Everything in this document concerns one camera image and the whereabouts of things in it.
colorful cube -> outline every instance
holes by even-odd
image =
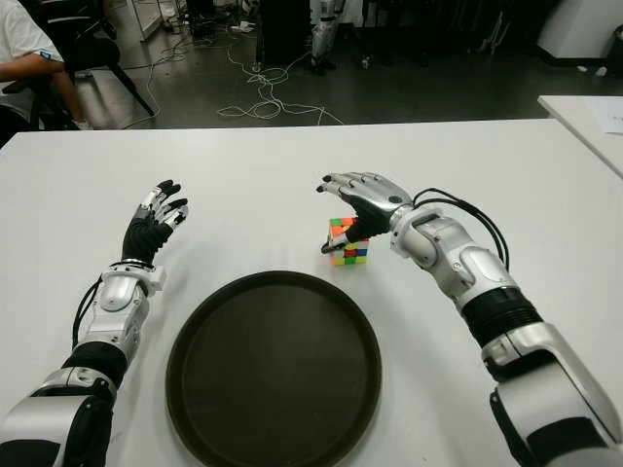
[[[329,221],[329,239],[343,234],[357,222],[356,217],[335,218]],[[368,258],[368,246],[370,240],[365,238],[355,243],[349,243],[344,250],[331,253],[333,266],[364,265]]]

paper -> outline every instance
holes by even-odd
[[[604,133],[623,134],[623,97],[584,97]]]

white wall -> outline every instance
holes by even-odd
[[[545,24],[538,45],[556,58],[604,57],[620,24],[623,0],[564,0]]]

round tray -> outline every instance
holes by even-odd
[[[310,275],[249,275],[203,302],[168,360],[166,400],[205,465],[323,467],[357,443],[381,389],[359,307]]]

desk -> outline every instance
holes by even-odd
[[[623,136],[604,133],[583,96],[541,95],[538,103],[623,178]]]
[[[387,237],[372,240],[368,265],[330,266],[319,254],[328,219],[350,210],[314,189],[326,172],[360,169],[411,193],[437,186],[480,206],[504,232],[527,297],[623,413],[623,184],[588,156],[548,119],[20,134],[0,152],[0,413],[64,361],[83,293],[118,260],[146,191],[173,178],[191,213],[156,257],[168,280],[119,393],[108,465],[199,466],[167,419],[173,340],[221,286],[293,269],[349,294],[380,343],[378,412],[342,466],[515,466],[489,408],[494,382],[452,303]],[[476,221],[451,209],[492,246]]]

